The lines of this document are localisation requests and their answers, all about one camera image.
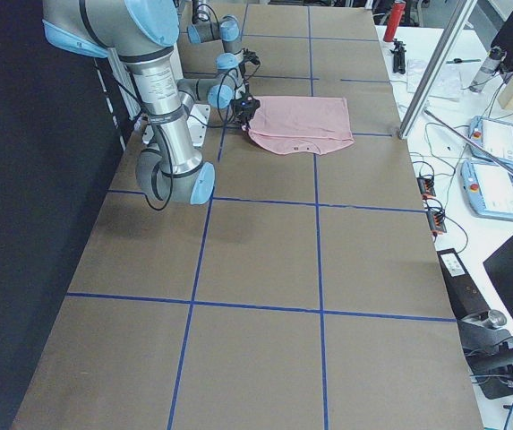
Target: folded towel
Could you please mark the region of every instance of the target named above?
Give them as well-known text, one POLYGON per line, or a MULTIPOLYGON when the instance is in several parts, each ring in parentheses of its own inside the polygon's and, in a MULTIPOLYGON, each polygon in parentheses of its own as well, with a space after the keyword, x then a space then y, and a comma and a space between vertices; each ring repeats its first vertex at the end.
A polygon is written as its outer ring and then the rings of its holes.
POLYGON ((262 96, 248 134, 276 154, 327 154, 354 143, 342 98, 262 96))

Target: sticker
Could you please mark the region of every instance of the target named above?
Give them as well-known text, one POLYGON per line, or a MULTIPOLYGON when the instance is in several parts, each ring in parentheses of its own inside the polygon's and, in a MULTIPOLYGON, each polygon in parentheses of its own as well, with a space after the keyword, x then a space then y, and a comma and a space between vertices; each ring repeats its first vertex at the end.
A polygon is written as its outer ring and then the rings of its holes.
POLYGON ((442 254, 441 259, 453 278, 466 274, 465 269, 463 269, 455 254, 442 254))
POLYGON ((170 69, 148 75, 135 74, 134 81, 145 103, 156 103, 176 95, 175 78, 170 69))

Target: black tube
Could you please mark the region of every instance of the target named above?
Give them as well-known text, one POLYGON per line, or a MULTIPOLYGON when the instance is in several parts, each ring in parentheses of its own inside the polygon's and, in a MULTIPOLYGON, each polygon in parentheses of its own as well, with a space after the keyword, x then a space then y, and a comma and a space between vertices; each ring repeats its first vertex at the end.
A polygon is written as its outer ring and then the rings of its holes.
POLYGON ((497 367, 503 367, 513 364, 513 348, 506 351, 498 352, 492 356, 470 356, 467 359, 469 367, 473 369, 474 373, 483 373, 497 367))

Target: pink towel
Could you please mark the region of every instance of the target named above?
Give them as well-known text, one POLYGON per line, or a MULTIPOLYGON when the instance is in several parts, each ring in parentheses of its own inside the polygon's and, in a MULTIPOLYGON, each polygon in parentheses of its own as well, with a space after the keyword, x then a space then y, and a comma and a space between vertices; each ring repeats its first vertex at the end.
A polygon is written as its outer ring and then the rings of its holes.
POLYGON ((263 96, 248 134, 277 153, 327 154, 354 143, 347 101, 342 98, 263 96))

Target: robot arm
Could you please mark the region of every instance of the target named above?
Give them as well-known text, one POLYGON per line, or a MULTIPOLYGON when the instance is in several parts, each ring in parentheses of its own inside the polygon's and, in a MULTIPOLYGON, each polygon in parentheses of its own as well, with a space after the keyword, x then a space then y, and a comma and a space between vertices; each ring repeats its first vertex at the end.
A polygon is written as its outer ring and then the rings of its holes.
MULTIPOLYGON (((247 97, 237 57, 225 54, 227 57, 218 61, 218 76, 203 82, 206 92, 199 94, 190 91, 187 80, 177 85, 170 66, 179 35, 171 0, 44 0, 43 7, 49 43, 100 58, 107 57, 109 47, 115 47, 133 75, 155 135, 154 143, 143 150, 137 162, 137 182, 142 191, 153 201, 205 203, 214 187, 214 167, 203 162, 201 153, 192 146, 186 123, 191 101, 184 93, 192 95, 194 101, 206 98, 218 108, 234 101, 234 108, 238 100, 247 97)), ((237 27, 235 19, 223 23, 227 25, 219 29, 219 36, 227 34, 226 27, 237 27)), ((200 88, 200 84, 196 82, 195 87, 200 88)), ((245 112, 238 117, 252 118, 245 112)))

